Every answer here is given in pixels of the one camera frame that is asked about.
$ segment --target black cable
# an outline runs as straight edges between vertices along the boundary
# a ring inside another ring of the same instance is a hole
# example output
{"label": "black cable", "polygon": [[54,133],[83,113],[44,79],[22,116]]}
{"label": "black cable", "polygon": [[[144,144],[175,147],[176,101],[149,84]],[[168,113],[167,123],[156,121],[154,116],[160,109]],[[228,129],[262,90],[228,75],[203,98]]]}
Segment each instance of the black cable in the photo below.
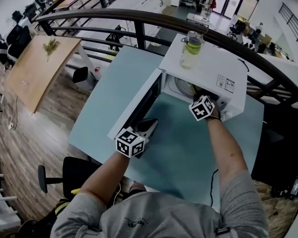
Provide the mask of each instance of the black cable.
{"label": "black cable", "polygon": [[213,175],[212,175],[212,179],[211,179],[211,191],[210,191],[210,196],[211,196],[211,207],[213,205],[213,196],[212,196],[212,190],[213,190],[213,179],[214,179],[214,175],[215,173],[219,171],[218,169],[216,169],[214,172],[213,172]]}
{"label": "black cable", "polygon": [[18,125],[18,96],[16,96],[16,99],[15,99],[15,113],[16,113],[16,121],[15,121],[15,127],[13,130],[15,130]]}
{"label": "black cable", "polygon": [[271,198],[273,198],[272,196],[267,196],[267,197],[263,197],[263,198],[261,198],[261,200],[262,201],[265,201],[265,200],[268,200],[268,199],[271,199]]}
{"label": "black cable", "polygon": [[237,60],[240,60],[246,66],[247,72],[249,72],[249,68],[248,68],[247,64],[245,63],[245,61],[243,61],[242,59],[239,59],[239,58]]}

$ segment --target cable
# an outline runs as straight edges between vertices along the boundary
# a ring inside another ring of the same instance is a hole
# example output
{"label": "cable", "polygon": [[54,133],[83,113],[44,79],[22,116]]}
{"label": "cable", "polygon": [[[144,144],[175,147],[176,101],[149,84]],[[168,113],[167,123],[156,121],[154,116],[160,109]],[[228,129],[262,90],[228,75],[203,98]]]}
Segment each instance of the cable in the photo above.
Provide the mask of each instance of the cable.
{"label": "cable", "polygon": [[273,219],[271,219],[271,218],[273,216],[278,216],[282,211],[278,212],[278,210],[276,209],[276,206],[278,204],[278,199],[276,197],[265,197],[265,198],[262,199],[262,201],[265,201],[265,200],[268,200],[268,199],[275,199],[276,200],[276,203],[275,203],[274,208],[273,208],[273,213],[269,217],[267,217],[267,219],[269,221],[272,221]]}
{"label": "cable", "polygon": [[216,169],[214,172],[213,172],[213,175],[212,175],[212,179],[211,179],[211,191],[210,191],[210,196],[211,196],[211,207],[213,206],[213,196],[212,196],[212,190],[213,190],[213,179],[214,179],[214,175],[215,173],[219,171],[218,169]]}
{"label": "cable", "polygon": [[249,68],[248,68],[247,64],[245,63],[245,61],[243,61],[242,59],[239,59],[239,58],[237,60],[240,60],[246,66],[247,72],[249,72]]}
{"label": "cable", "polygon": [[209,30],[209,25],[207,25],[207,27],[205,27],[207,29],[207,31],[204,33],[204,34],[201,34],[202,36],[204,36],[205,34],[208,33],[208,30]]}
{"label": "cable", "polygon": [[16,96],[16,99],[15,99],[16,121],[15,121],[15,126],[14,126],[13,130],[15,130],[18,125],[18,102],[17,101],[18,101],[18,96]]}
{"label": "cable", "polygon": [[[17,113],[17,100],[18,100],[18,96],[16,96],[15,101],[14,101],[12,115],[9,114],[9,106],[4,106],[4,107],[1,108],[2,111],[3,111],[3,113],[2,113],[2,120],[3,120],[3,121],[7,121],[7,120],[9,120],[9,118],[11,118],[11,119],[10,119],[10,122],[8,122],[8,124],[10,124],[10,123],[12,122],[13,117],[14,117],[14,111],[16,110],[16,123],[15,123],[15,127],[14,127],[13,130],[16,129],[16,125],[17,125],[17,123],[18,123],[18,116],[17,116],[17,114],[18,114],[18,113]],[[4,118],[3,118],[4,110],[5,110],[5,109],[7,109],[7,112],[6,112],[7,115],[8,115],[7,119],[4,119]]]}
{"label": "cable", "polygon": [[[4,110],[5,110],[6,108],[8,108],[8,111],[6,112],[7,115],[8,115],[8,117],[7,117],[7,119],[4,119],[4,118],[3,118],[3,115],[4,115]],[[2,107],[1,109],[3,110],[3,113],[2,113],[2,120],[3,120],[3,121],[7,121],[10,117],[12,117],[11,115],[9,115],[9,106]]]}
{"label": "cable", "polygon": [[119,183],[119,191],[117,192],[117,194],[116,194],[116,196],[115,196],[115,198],[114,198],[114,203],[113,203],[113,205],[115,205],[116,197],[117,197],[117,195],[120,193],[120,191],[121,191],[121,186],[120,186],[120,183]]}
{"label": "cable", "polygon": [[[126,25],[127,25],[127,29],[128,29],[128,32],[129,32],[129,26],[128,26],[128,22],[126,21]],[[129,39],[130,39],[130,45],[132,46],[133,43],[131,42],[131,37],[129,36]]]}

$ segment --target chair backrest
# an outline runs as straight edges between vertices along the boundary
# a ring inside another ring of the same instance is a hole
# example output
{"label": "chair backrest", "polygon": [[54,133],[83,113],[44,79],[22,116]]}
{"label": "chair backrest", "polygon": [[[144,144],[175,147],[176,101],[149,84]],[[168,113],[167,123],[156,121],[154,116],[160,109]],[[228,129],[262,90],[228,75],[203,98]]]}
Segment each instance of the chair backrest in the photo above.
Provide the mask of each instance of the chair backrest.
{"label": "chair backrest", "polygon": [[12,13],[12,19],[16,22],[19,23],[19,21],[23,18],[22,14],[20,11],[16,10],[14,13]]}
{"label": "chair backrest", "polygon": [[243,32],[245,29],[246,29],[246,24],[245,24],[244,22],[238,24],[238,26],[237,26],[237,28],[236,28],[236,30],[237,30],[238,32]]}

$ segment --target floor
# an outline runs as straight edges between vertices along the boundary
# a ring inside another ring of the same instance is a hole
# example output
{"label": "floor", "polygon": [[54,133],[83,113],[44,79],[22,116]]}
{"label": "floor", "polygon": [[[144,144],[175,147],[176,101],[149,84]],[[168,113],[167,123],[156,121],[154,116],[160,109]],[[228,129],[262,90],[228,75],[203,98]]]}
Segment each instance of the floor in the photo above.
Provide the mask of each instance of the floor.
{"label": "floor", "polygon": [[[184,6],[179,6],[179,7],[167,6],[162,12],[162,14],[164,15],[180,18],[183,20],[187,19],[187,15],[189,13],[197,14],[194,8],[189,8]],[[222,17],[217,13],[212,12],[209,17],[209,20],[212,23],[212,25],[215,26],[216,31],[226,35],[226,33],[228,32],[228,28],[230,26],[230,20],[228,18]],[[172,42],[175,36],[177,35],[177,33],[178,32],[176,31],[161,27],[157,35],[164,40]],[[165,55],[166,52],[168,51],[168,47],[163,45],[161,46],[149,45],[148,50]]]}
{"label": "floor", "polygon": [[[167,7],[163,12],[182,19],[186,19],[187,13],[188,9],[182,7]],[[219,31],[226,31],[229,26],[228,19],[215,13],[211,14],[210,20]],[[162,28],[158,35],[172,41],[176,32]],[[61,184],[49,185],[47,194],[41,191],[37,179],[38,165],[46,167],[47,177],[61,177],[64,157],[88,157],[68,144],[71,126],[55,123],[40,113],[31,114],[19,100],[13,119],[17,127],[15,130],[8,130],[7,112],[12,114],[16,97],[6,86],[8,75],[9,71],[4,72],[0,65],[0,91],[4,94],[2,106],[9,107],[5,109],[3,117],[0,117],[0,170],[4,174],[4,195],[18,197],[12,205],[24,221],[39,220],[54,208],[63,197],[63,192]],[[64,71],[44,99],[42,107],[74,122],[89,95],[90,92],[73,85]],[[256,186],[262,198],[270,195],[269,186],[262,183],[257,183]],[[282,237],[296,214],[298,199],[270,199],[263,201],[263,204],[271,228],[270,237]]]}
{"label": "floor", "polygon": [[[49,193],[42,192],[37,178],[38,165],[46,167],[47,177],[62,177],[64,157],[88,158],[68,144],[71,128],[56,125],[40,113],[31,114],[20,100],[13,119],[16,129],[8,130],[7,112],[12,115],[16,97],[6,86],[8,75],[9,70],[4,72],[0,66],[2,106],[9,107],[0,117],[0,170],[4,174],[4,193],[18,197],[13,206],[23,220],[41,219],[63,197],[63,189],[57,184],[49,186]],[[43,108],[75,121],[88,97],[88,92],[78,90],[62,73],[44,99]]]}

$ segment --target wristband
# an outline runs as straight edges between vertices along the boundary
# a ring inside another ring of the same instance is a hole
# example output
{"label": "wristband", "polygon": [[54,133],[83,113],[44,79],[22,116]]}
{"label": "wristband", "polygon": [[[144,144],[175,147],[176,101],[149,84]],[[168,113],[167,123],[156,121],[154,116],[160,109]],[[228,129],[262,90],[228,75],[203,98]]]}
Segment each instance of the wristband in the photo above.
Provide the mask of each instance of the wristband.
{"label": "wristband", "polygon": [[213,115],[208,116],[206,119],[217,119],[217,120],[222,121],[219,117],[216,117],[216,116],[213,116]]}

